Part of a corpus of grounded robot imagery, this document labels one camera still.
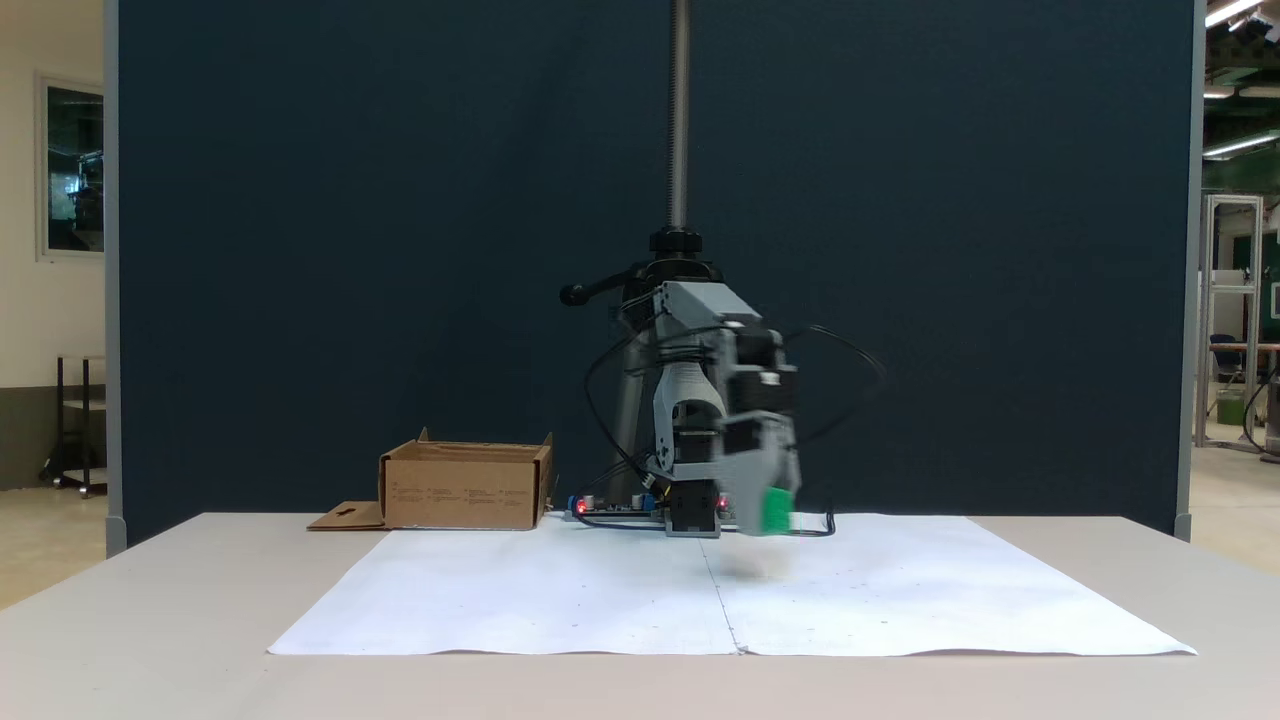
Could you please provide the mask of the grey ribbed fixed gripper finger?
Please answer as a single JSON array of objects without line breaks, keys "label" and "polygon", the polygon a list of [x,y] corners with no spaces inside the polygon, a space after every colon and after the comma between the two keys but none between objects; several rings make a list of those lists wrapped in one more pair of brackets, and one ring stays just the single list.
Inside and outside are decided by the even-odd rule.
[{"label": "grey ribbed fixed gripper finger", "polygon": [[799,473],[732,473],[732,503],[739,532],[751,537],[791,533]]}]

